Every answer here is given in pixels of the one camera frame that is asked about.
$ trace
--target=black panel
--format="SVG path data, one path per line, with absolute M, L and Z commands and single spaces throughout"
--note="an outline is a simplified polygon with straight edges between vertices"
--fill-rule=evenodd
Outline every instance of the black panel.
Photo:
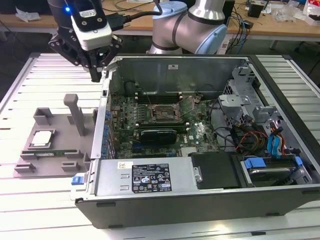
M 191 153 L 193 167 L 201 172 L 202 182 L 198 189 L 234 189 L 241 188 L 238 173 L 231 154 L 224 151 Z
M 319 192 L 302 194 L 303 190 L 217 192 L 207 195 L 148 196 L 99 201 L 79 200 L 75 205 L 95 228 L 107 229 L 114 226 L 126 228 L 282 216 L 320 197 Z

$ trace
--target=desk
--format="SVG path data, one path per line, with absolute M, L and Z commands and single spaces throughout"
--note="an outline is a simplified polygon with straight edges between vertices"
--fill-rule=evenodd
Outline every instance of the desk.
M 235 7 L 238 8 L 239 3 L 243 0 L 236 0 Z M 122 2 L 119 4 L 124 8 L 137 6 L 137 3 Z M 143 11 L 152 11 L 154 4 L 146 4 L 139 7 Z M 110 10 L 116 10 L 111 0 L 105 0 L 103 7 Z M 314 41 L 320 42 L 320 27 L 310 26 L 305 21 L 297 19 L 296 22 L 276 22 L 270 14 L 259 18 L 248 17 L 247 11 L 238 8 L 237 11 L 245 20 L 253 22 L 253 28 L 250 31 L 249 39 L 260 40 L 283 40 L 283 41 Z M 126 11 L 125 14 L 134 14 L 135 12 Z M 23 22 L 15 15 L 0 15 L 0 20 L 3 21 L 14 32 L 33 32 L 33 33 L 55 33 L 57 24 L 53 16 L 42 15 L 41 20 Z M 144 16 L 131 22 L 131 25 L 117 31 L 120 35 L 145 35 L 151 36 L 153 29 L 152 16 Z M 5 31 L 5 28 L 0 25 L 0 31 Z M 235 20 L 231 20 L 228 26 L 227 33 L 229 35 L 237 34 L 238 26 Z
M 317 99 L 311 96 L 315 93 L 301 87 L 306 82 L 299 74 L 292 72 L 281 56 L 261 55 L 258 58 L 269 70 L 273 69 L 271 76 L 283 94 L 291 99 L 295 110 L 303 114 L 306 122 L 314 123 L 315 119 L 320 119 L 319 114 L 317 118 L 317 114 L 310 109 L 313 100 Z M 301 91 L 292 90 L 294 86 L 304 89 L 304 97 L 301 98 L 304 105 L 301 101 L 295 102 L 294 96 L 299 96 Z M 41 54 L 26 62 L 0 102 L 0 239 L 299 240 L 320 236 L 319 200 L 309 202 L 285 216 L 96 229 L 70 200 L 70 177 L 13 178 L 20 150 L 35 123 L 33 114 L 36 108 L 50 107 L 53 114 L 69 114 L 69 109 L 63 104 L 64 95 L 76 93 L 82 112 L 90 113 L 99 105 L 101 88 L 102 83 L 90 82 L 89 73 L 81 66 L 73 66 L 58 54 Z M 257 231 L 265 235 L 252 236 L 252 232 Z
M 140 4 L 131 3 L 131 2 L 123 2 L 123 4 L 119 4 L 123 8 L 132 8 L 138 6 Z M 112 0 L 105 0 L 102 3 L 102 6 L 105 9 L 110 10 L 117 10 L 113 4 Z M 142 11 L 152 11 L 154 9 L 155 4 L 150 3 L 144 6 L 139 7 L 139 10 Z M 114 12 L 111 11 L 104 11 L 106 14 L 112 14 Z M 135 11 L 125 11 L 122 12 L 126 15 L 132 15 L 137 12 Z M 41 15 L 41 20 L 38 21 L 30 21 L 24 22 L 17 18 L 13 14 L 0 14 L 0 20 L 10 28 L 13 32 L 27 32 L 27 33 L 50 33 L 55 34 L 57 32 L 57 23 L 54 20 L 53 16 L 50 15 Z M 143 36 L 152 36 L 152 29 L 153 29 L 153 21 L 152 16 L 144 16 L 138 18 L 131 22 L 130 26 L 125 27 L 116 32 L 119 35 L 143 35 Z M 0 31 L 7 31 L 1 24 L 0 24 Z

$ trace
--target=wooden table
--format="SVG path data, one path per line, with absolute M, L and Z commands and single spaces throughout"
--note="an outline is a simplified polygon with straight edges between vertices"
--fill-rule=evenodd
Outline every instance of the wooden table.
M 310 26 L 305 21 L 297 19 L 296 22 L 276 22 L 270 14 L 261 14 L 259 18 L 248 17 L 247 11 L 243 10 L 244 6 L 238 8 L 244 0 L 236 0 L 235 7 L 241 16 L 250 22 L 253 22 L 253 28 L 248 36 L 249 39 L 259 40 L 281 40 L 281 41 L 313 41 L 320 42 L 320 27 Z M 122 2 L 119 6 L 123 8 L 131 8 L 137 6 L 137 3 Z M 139 7 L 142 11 L 151 11 L 154 8 L 154 3 L 146 4 Z M 117 10 L 111 0 L 105 0 L 103 7 L 110 10 Z M 136 12 L 125 11 L 124 14 L 134 14 Z M 0 15 L 0 20 L 3 21 L 14 32 L 34 32 L 34 33 L 51 33 L 56 32 L 57 24 L 53 16 L 42 15 L 41 20 L 23 22 L 15 15 Z M 130 26 L 116 32 L 119 35 L 144 35 L 151 36 L 153 30 L 152 16 L 144 16 L 131 22 Z M 0 31 L 6 29 L 0 25 Z M 228 43 L 238 32 L 238 24 L 232 19 L 229 23 L 227 36 L 224 43 Z

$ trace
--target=aluminum profile table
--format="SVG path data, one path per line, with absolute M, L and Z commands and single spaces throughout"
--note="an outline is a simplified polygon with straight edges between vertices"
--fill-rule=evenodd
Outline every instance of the aluminum profile table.
M 315 88 L 308 89 L 308 86 L 313 87 L 312 82 L 298 68 L 295 69 L 296 64 L 290 60 L 285 60 L 281 56 L 258 57 L 266 68 L 270 68 L 271 76 L 306 124 L 314 123 L 310 124 L 310 127 L 312 133 L 317 134 L 313 126 L 317 124 L 319 126 L 318 121 L 320 121 L 320 110 L 317 105 L 319 95 Z M 299 84 L 298 90 L 293 87 L 293 82 Z M 278 217 L 101 230 L 94 228 L 70 200 L 69 177 L 14 179 L 12 177 L 14 166 L 34 124 L 32 116 L 35 109 L 50 107 L 53 114 L 68 113 L 69 110 L 63 104 L 64 95 L 77 93 L 78 105 L 82 107 L 84 113 L 90 112 L 99 105 L 101 87 L 101 83 L 91 83 L 90 75 L 81 67 L 73 66 L 57 54 L 34 56 L 25 64 L 0 103 L 0 239 L 320 238 L 320 201 L 307 203 L 285 216 Z
M 281 55 L 258 55 L 257 57 L 320 143 L 319 88 L 292 59 L 285 59 Z M 263 87 L 260 89 L 268 103 L 273 105 L 266 90 Z

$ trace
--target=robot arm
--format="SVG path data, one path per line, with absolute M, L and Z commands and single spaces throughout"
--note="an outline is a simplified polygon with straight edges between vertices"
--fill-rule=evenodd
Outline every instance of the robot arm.
M 150 50 L 153 54 L 175 53 L 180 48 L 196 54 L 214 53 L 224 40 L 225 0 L 196 0 L 189 12 L 183 2 L 154 2 L 155 11 L 123 16 L 105 15 L 101 0 L 48 0 L 58 24 L 57 34 L 49 46 L 75 66 L 87 69 L 92 82 L 99 82 L 103 67 L 122 48 L 122 39 L 113 31 L 134 19 L 154 16 Z
M 122 39 L 113 31 L 126 23 L 147 15 L 161 15 L 160 11 L 139 12 L 132 16 L 118 13 L 105 15 L 101 0 L 48 0 L 58 24 L 57 34 L 49 42 L 50 48 L 75 66 L 82 65 L 90 72 L 92 82 L 100 82 L 101 71 L 122 48 Z
M 225 0 L 196 0 L 189 10 L 183 2 L 161 3 L 163 14 L 153 17 L 149 53 L 179 54 L 183 48 L 194 54 L 214 54 L 227 33 L 224 3 Z

